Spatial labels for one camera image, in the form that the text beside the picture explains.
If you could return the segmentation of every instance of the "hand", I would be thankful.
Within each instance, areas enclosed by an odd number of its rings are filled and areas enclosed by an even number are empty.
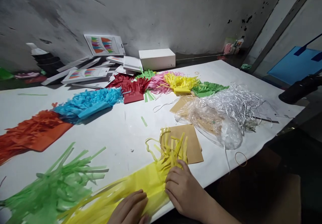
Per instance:
[[[183,167],[173,167],[165,180],[165,192],[178,212],[186,217],[206,223],[207,209],[212,197],[193,177],[188,165],[178,160]]]
[[[145,224],[149,217],[148,215],[142,216],[142,213],[147,203],[147,194],[143,190],[133,192],[118,204],[107,223]]]

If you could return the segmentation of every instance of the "black container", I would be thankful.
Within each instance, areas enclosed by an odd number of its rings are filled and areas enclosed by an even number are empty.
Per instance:
[[[59,57],[51,57],[49,59],[36,59],[38,64],[49,64],[49,63],[56,63],[60,61]]]
[[[42,70],[46,71],[47,76],[54,76],[54,75],[59,73],[57,71],[57,69],[65,66],[65,65],[59,60],[59,61],[56,61],[54,63],[47,63],[47,64],[39,64],[38,63],[37,66],[39,68],[41,68]]]
[[[316,91],[320,85],[322,85],[322,76],[309,75],[303,80],[295,82],[286,91],[281,93],[278,98],[287,104],[295,104],[306,95]]]
[[[46,53],[46,54],[40,54],[40,55],[32,55],[35,60],[44,60],[44,59],[50,59],[55,57],[52,53]]]

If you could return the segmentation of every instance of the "colorful banner picture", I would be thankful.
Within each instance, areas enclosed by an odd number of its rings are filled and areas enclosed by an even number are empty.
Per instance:
[[[125,55],[121,37],[84,35],[93,55]]]

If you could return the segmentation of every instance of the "red tissue paper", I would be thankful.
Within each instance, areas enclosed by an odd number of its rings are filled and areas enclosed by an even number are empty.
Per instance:
[[[146,91],[149,82],[150,80],[147,78],[138,78],[133,82],[125,81],[121,83],[122,91],[125,93],[123,94],[124,104],[143,100],[143,94]]]
[[[106,88],[111,88],[111,87],[120,87],[122,83],[125,82],[130,82],[134,80],[134,76],[126,75],[126,74],[121,74],[118,73],[117,75],[114,75],[115,80],[113,80],[111,83],[108,84]]]
[[[73,124],[59,119],[58,113],[51,110],[40,111],[0,136],[0,165],[13,156],[29,150],[44,151],[60,138]]]

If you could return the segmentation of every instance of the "blue object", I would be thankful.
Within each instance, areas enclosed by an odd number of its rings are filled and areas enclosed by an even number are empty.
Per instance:
[[[306,48],[308,44],[320,36],[322,34],[303,47],[294,47],[267,73],[290,85],[308,75],[320,73],[322,70],[322,52]]]
[[[72,123],[80,124],[82,120],[91,115],[110,108],[113,105],[123,101],[121,88],[117,89],[100,89],[96,91],[88,91],[75,94],[75,96],[67,102],[59,104],[54,108],[60,119]]]

